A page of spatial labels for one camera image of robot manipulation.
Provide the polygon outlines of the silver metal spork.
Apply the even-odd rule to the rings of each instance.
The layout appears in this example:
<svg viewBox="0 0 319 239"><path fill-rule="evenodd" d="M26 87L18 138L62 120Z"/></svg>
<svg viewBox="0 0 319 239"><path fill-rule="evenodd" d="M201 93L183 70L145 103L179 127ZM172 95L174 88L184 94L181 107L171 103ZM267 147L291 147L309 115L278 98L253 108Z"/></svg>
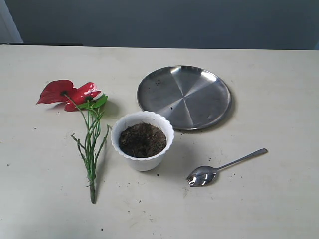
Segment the silver metal spork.
<svg viewBox="0 0 319 239"><path fill-rule="evenodd" d="M218 168L214 168L214 167L211 167L208 165L197 167L188 175L186 180L187 180L190 187L206 186L206 185L213 182L215 177L218 175L219 171L221 171L227 167L230 167L232 165L235 165L237 163L240 163L242 161L261 156L263 154L266 154L267 152L268 152L267 149L262 148L262 149L255 151L255 152L252 152L244 157L241 157L233 162L230 162L230 163L227 163L223 166L220 166Z"/></svg>

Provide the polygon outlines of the red artificial flower stem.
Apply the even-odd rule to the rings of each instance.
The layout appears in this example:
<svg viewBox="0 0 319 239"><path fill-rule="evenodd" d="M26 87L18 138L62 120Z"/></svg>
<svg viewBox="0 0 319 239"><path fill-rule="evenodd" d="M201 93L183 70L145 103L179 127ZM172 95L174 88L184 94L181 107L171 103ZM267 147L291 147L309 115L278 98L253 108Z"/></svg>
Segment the red artificial flower stem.
<svg viewBox="0 0 319 239"><path fill-rule="evenodd" d="M101 134L100 121L104 114L101 107L106 103L107 99L108 96L98 90L93 82L88 82L79 88L75 88L72 81L61 79L48 83L37 101L38 104L64 103L65 111L79 111L81 113L86 127L84 141L81 142L74 135L71 137L77 144L87 171L90 200L93 204L96 203L96 166L110 132L110 126L108 125L100 146L97 146L97 141Z"/></svg>

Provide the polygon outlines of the dark potting soil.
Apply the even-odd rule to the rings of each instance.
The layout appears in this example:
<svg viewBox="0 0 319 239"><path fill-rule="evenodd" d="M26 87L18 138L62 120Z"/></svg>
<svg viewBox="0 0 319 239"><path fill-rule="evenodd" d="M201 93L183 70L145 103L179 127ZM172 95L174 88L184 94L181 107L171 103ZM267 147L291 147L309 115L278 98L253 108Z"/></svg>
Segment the dark potting soil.
<svg viewBox="0 0 319 239"><path fill-rule="evenodd" d="M118 143L123 153L135 158L157 155L167 144L165 134L158 127L145 122L121 132Z"/></svg>

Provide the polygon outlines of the white scalloped flower pot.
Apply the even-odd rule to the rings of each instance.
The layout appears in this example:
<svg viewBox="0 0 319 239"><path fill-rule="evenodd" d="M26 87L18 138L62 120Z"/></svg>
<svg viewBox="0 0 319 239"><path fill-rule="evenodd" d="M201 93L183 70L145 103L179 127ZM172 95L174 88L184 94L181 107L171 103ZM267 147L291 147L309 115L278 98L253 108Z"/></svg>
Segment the white scalloped flower pot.
<svg viewBox="0 0 319 239"><path fill-rule="evenodd" d="M120 148L120 134L129 127L135 126L139 123L149 123L152 126L159 128L165 135L166 145L159 153L138 158L130 156ZM114 149L121 155L127 163L137 171L149 171L157 167L163 160L165 153L169 150L173 143L174 131L170 122L159 114L154 112L136 112L120 118L113 126L111 132L111 142Z"/></svg>

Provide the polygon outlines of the round stainless steel plate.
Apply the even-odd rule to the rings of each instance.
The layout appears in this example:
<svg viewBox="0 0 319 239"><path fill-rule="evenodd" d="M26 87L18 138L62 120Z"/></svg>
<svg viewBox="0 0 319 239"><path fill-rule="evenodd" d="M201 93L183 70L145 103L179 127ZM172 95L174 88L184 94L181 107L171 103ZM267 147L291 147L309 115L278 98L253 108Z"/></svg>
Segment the round stainless steel plate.
<svg viewBox="0 0 319 239"><path fill-rule="evenodd" d="M177 130L199 130L221 122L232 105L225 82L194 66L168 66L148 74L137 89L144 111L165 117Z"/></svg>

